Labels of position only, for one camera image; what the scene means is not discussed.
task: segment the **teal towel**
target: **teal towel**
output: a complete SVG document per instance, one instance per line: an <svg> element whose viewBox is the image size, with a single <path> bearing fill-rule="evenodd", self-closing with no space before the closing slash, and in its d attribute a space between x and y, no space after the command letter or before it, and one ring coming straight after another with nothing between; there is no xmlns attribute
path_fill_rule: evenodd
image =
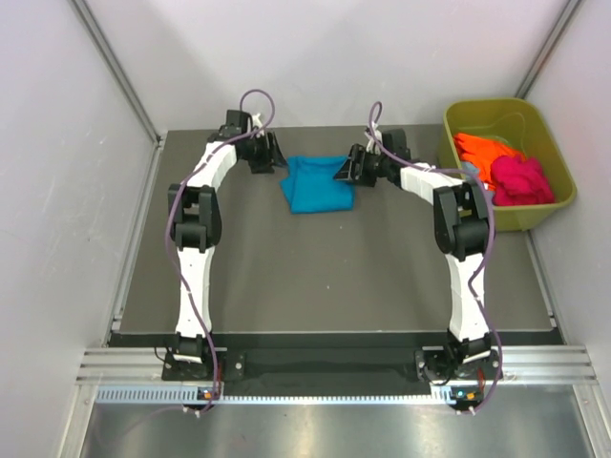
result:
<svg viewBox="0 0 611 458"><path fill-rule="evenodd" d="M346 156L289 157L289 175L280 186L291 213L352 210L354 187L333 179L346 159Z"/></svg>

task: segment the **white backdrop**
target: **white backdrop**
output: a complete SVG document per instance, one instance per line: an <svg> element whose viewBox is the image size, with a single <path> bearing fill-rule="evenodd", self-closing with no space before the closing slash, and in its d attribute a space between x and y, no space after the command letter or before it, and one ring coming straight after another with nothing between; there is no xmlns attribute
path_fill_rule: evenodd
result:
<svg viewBox="0 0 611 458"><path fill-rule="evenodd" d="M69 2L0 2L0 17L0 455L48 457L152 143Z"/></svg>
<svg viewBox="0 0 611 458"><path fill-rule="evenodd" d="M584 2L529 99L540 107L578 187L535 231L570 337L586 344L611 405L611 3Z"/></svg>
<svg viewBox="0 0 611 458"><path fill-rule="evenodd" d="M364 124L376 99L385 123L438 123L513 95L564 3L89 0L159 131L216 128L253 87L277 126Z"/></svg>

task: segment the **green bin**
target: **green bin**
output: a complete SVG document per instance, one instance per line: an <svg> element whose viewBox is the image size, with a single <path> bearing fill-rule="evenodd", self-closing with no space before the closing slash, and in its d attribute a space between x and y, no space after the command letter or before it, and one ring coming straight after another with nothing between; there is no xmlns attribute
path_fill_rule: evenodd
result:
<svg viewBox="0 0 611 458"><path fill-rule="evenodd" d="M465 100L450 106L444 114L444 133L438 151L439 163L444 168L462 168L453 142L453 136L460 132L499 140L527 157L536 157L554 192L556 203L495 206L496 230L532 229L575 198L575 182L558 145L540 112L530 103L519 98L497 98Z"/></svg>

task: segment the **purple cable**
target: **purple cable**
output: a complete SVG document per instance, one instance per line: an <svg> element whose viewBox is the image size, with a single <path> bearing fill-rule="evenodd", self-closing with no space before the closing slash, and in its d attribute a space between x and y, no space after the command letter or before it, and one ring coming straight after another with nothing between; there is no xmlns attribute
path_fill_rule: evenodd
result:
<svg viewBox="0 0 611 458"><path fill-rule="evenodd" d="M269 116L269 119L267 119L267 121L263 124L263 126L261 128L254 129L253 131L250 131L250 132L247 132L245 134L238 135L238 136L234 136L233 138L225 140L223 143L221 143L219 146L217 146L212 151L212 153L210 153L210 155L206 158L206 160L202 163L202 165L200 167L198 167L196 170L191 172L183 181L180 182L179 191L176 194L176 197L175 197L174 202L172 204L172 208L170 209L170 215L168 216L167 224L165 226L165 234L164 234L165 252L168 255L168 259L170 260L170 262L174 266L176 274L179 277L181 283L184 285L184 288L187 290L187 294L189 296L189 302L191 303L191 308L193 309L193 313L195 314L196 318L198 319L198 322L200 323L201 329L203 329L203 333L204 333L204 335L206 337L206 341L208 341L208 346L210 346L210 352L212 354L212 366L213 366L213 371L212 371L212 379L213 379L212 380L212 393L213 393L213 395L210 398L210 400L208 401L208 404L206 404L205 408L203 408L200 411L201 413L204 413L204 412L208 411L212 407L213 400L219 394L219 393L217 393L217 387L218 387L217 383L218 383L218 377L219 377L219 361L217 359L216 348L214 346L214 343L212 342L212 336L210 336L210 332L208 331L208 328L206 327L205 323L203 322L203 318L201 317L201 314L200 314L200 312L198 311L198 308L195 305L195 300L193 299L193 294L191 293L191 286L189 286L188 281L186 280L186 278L180 272L180 265L174 260L173 250L172 250L172 238L170 237L170 231L172 230L172 222L174 221L174 216L175 216L175 214L176 214L176 212L177 212L177 210L179 208L180 199L182 197L182 194L184 193L185 188L187 187L188 181L192 177L197 175L199 172L201 172L208 165L208 163L210 162L210 159L218 151L220 151L221 148L223 148L223 147L225 147L227 145L231 145L231 144L235 143L236 141L242 140L244 138L252 137L252 136L256 135L259 131L262 131L263 129L266 129L269 126L269 124L271 124L271 121L274 119L274 116L276 115L276 104L274 103L273 98L271 98L271 95L269 95L266 91L263 91L261 89L251 89L250 91L245 93L242 96L242 98L240 99L240 110L242 109L242 105L243 105L244 100L249 95L254 94L254 93L262 94L262 95L264 95L267 98L267 100L269 100L269 104L271 106L271 115ZM150 420L153 417L157 417L160 413L167 412L167 411L170 411L170 410L182 410L182 406L165 406L165 407L159 408L159 409L149 413L148 415L146 415L141 420L138 420L137 422L133 423L124 432L122 432L120 436L115 438L112 442L108 442L108 443L102 440L102 438L100 436L100 433L99 433L99 425L98 425L95 428L95 438L97 439L97 441L103 447L106 447L106 448L112 447L112 446L116 445L125 436L127 436L130 432L132 432L134 429L136 429L137 427L142 425L143 423L147 422L148 420Z"/></svg>
<svg viewBox="0 0 611 458"><path fill-rule="evenodd" d="M374 116L373 114L376 108L378 109L378 113L376 116ZM479 189L481 189L481 192L484 195L484 199L486 201L486 212L488 213L488 227L489 227L488 243L486 245L486 250L484 252L484 256L481 260L481 263L477 266L477 268L475 269L475 271L469 278L468 285L469 285L469 290L471 291L471 294L474 296L475 302L477 303L477 307L479 307L479 311L481 312L482 316L484 317L484 322L486 323L490 331L493 333L493 336L495 336L496 346L498 347L498 368L496 369L495 378L493 379L493 383L490 386L490 389L488 390L488 394L486 394L481 404L479 404L479 406L474 408L474 414L475 414L479 410L481 410L486 404L488 404L490 398L495 393L496 386L498 385L498 381L500 380L500 376L502 373L502 367L503 367L503 349L502 349L502 344L500 341L500 336L498 335L498 331L496 330L496 328L493 326L492 320L490 319L488 312L484 308L484 304L481 302L481 299L479 298L479 296L477 296L477 292L475 291L475 288L473 286L474 280L484 270L484 267L486 267L486 265L488 264L488 261L490 260L490 256L493 251L493 245L495 243L495 211L493 208L493 204L492 204L491 198L488 196L488 193L486 193L486 188L484 187L484 183L482 183L481 179L479 179L479 176L477 174L469 170L461 170L461 169L430 169L430 170L428 168L425 169L424 167L419 167L415 164L407 162L402 157L394 155L389 150L387 150L384 147L384 145L382 144L382 142L378 138L376 138L374 134L374 129L373 129L373 123L375 122L377 124L378 120L380 119L381 114L382 114L382 102L377 101L373 104L373 106L371 107L371 110L369 111L369 124L368 125L369 125L369 130L371 131L371 138L373 138L373 141L375 142L376 146L380 149L382 153L384 153L386 156L390 157L391 159L393 159L394 161L398 162L401 165L404 165L406 167L412 167L421 172L433 172L436 174L443 174L443 175L445 174L467 175L471 177L477 183L477 186L479 186Z"/></svg>

